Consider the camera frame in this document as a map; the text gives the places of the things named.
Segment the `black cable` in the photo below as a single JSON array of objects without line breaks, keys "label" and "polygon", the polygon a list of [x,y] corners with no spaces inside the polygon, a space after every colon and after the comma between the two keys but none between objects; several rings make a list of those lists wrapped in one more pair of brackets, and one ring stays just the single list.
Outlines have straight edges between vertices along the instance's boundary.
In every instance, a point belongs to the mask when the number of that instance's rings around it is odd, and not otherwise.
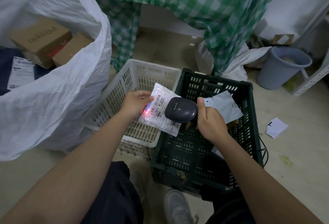
[{"label": "black cable", "polygon": [[262,152],[262,151],[265,150],[264,154],[262,154],[263,160],[264,160],[265,155],[267,154],[267,158],[266,158],[266,161],[265,161],[265,163],[264,163],[264,167],[265,167],[265,165],[266,165],[267,162],[269,161],[269,151],[267,150],[267,148],[266,148],[264,142],[262,141],[261,136],[259,136],[259,139],[261,140],[261,142],[262,142],[262,144],[263,144],[263,146],[264,146],[264,148],[261,149],[260,151]]}]

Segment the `plastic crate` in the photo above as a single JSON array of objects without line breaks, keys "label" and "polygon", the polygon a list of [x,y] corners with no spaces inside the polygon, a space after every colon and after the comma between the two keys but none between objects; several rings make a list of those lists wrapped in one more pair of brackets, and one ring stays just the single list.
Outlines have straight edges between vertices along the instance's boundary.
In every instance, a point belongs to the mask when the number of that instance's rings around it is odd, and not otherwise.
[{"label": "plastic crate", "polygon": [[[175,90],[181,70],[130,59],[122,67],[113,81],[101,94],[100,99],[86,112],[83,126],[99,130],[120,109],[126,94],[134,90],[152,91],[159,83]],[[138,117],[128,126],[118,150],[127,154],[151,159],[157,145],[160,130],[138,121]]]},{"label": "plastic crate", "polygon": [[[243,112],[229,134],[263,166],[251,83],[183,69],[175,93],[196,102],[198,97],[212,97],[226,90]],[[212,147],[197,130],[196,122],[187,130],[182,126],[177,137],[162,132],[151,160],[154,181],[197,195],[206,188],[238,187],[228,166],[212,160]]]}]

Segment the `barcode scanner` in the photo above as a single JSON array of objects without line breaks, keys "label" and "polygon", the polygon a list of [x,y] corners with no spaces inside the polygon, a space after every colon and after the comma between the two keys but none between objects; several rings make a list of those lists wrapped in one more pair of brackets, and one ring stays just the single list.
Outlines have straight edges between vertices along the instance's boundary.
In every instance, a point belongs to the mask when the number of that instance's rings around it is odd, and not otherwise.
[{"label": "barcode scanner", "polygon": [[166,118],[179,123],[192,121],[197,113],[196,103],[181,97],[171,98],[164,112]]}]

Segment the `dark green plastic crate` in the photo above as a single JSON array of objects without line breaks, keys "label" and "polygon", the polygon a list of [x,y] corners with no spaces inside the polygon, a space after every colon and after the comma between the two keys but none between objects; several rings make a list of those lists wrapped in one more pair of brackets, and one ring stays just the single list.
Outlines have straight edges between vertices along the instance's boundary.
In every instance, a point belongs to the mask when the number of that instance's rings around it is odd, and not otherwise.
[{"label": "dark green plastic crate", "polygon": [[[175,93],[196,102],[198,97],[212,97],[226,90],[243,113],[229,134],[263,167],[251,83],[201,75],[185,68]],[[196,129],[196,123],[186,131],[181,127],[177,137],[161,132],[151,160],[154,181],[194,194],[205,188],[238,187],[227,165],[209,163],[212,147]]]}]

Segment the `person's left arm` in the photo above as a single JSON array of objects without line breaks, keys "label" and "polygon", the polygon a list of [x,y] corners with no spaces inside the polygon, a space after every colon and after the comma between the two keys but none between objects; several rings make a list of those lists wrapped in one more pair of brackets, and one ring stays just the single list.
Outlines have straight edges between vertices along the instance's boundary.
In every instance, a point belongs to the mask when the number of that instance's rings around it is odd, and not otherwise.
[{"label": "person's left arm", "polygon": [[15,223],[80,223],[95,200],[127,126],[154,97],[126,95],[121,110],[90,139],[42,177],[0,220]]}]

